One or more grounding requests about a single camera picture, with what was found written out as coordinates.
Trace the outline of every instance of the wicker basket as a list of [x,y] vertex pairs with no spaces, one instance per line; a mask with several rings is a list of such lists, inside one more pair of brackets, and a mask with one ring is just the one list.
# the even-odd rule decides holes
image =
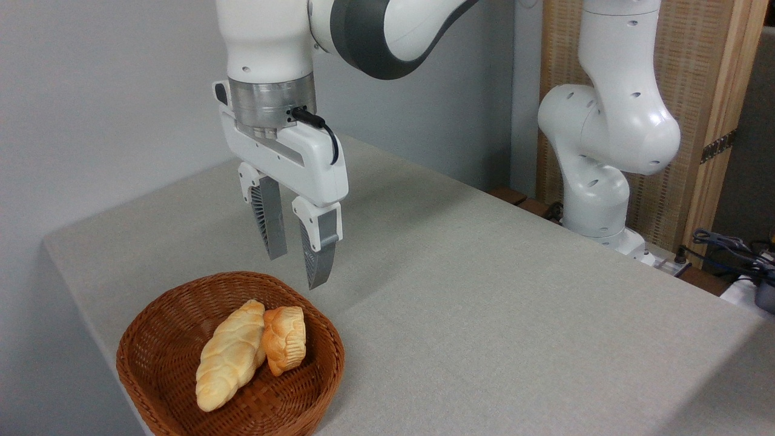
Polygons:
[[[267,309],[300,306],[307,356],[280,377],[262,365],[224,407],[203,412],[195,395],[199,355],[215,328],[248,299]],[[178,286],[149,304],[121,338],[116,368],[154,434],[312,434],[342,380],[344,347],[331,322],[283,282],[228,272]]]

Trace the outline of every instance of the white wall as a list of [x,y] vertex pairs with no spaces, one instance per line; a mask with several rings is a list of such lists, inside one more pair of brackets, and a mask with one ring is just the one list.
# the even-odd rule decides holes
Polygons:
[[[510,2],[482,0],[395,83],[319,57],[322,114],[478,187],[504,182],[512,29]],[[40,242],[230,158],[209,90],[225,64],[214,2],[4,2],[0,41],[0,434],[137,434]]]

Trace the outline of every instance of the pastry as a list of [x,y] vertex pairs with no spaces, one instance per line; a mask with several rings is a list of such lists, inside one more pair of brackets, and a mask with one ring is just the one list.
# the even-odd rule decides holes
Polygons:
[[307,354],[307,330],[301,307],[278,307],[263,315],[266,328],[261,345],[272,374],[279,376],[301,364]]
[[231,400],[264,363],[264,305],[252,299],[215,329],[199,356],[196,400],[210,412]]

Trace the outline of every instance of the bread roll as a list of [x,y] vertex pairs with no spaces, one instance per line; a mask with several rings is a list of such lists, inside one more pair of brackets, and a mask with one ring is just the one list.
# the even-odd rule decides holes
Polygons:
[[266,358],[263,333],[264,305],[254,299],[218,325],[199,356],[196,402],[200,409],[218,409],[253,378]]
[[278,307],[263,315],[266,329],[261,345],[272,374],[279,376],[298,367],[307,354],[307,330],[301,307]]

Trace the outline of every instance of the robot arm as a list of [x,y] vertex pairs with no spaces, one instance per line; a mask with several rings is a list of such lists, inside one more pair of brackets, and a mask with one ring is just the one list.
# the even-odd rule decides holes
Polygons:
[[585,0],[579,60],[594,87],[558,86],[539,109],[563,174],[563,225],[646,263],[643,238],[625,228],[622,171],[655,174],[680,145],[654,76],[659,10],[660,0]]
[[311,0],[312,34],[325,51],[374,78],[414,71],[477,0]]
[[336,135],[315,115],[315,47],[368,75],[414,71],[476,0],[216,0],[228,52],[227,81],[214,85],[243,198],[270,258],[287,252],[279,185],[298,194],[308,284],[332,270],[342,240],[339,201],[348,191]]

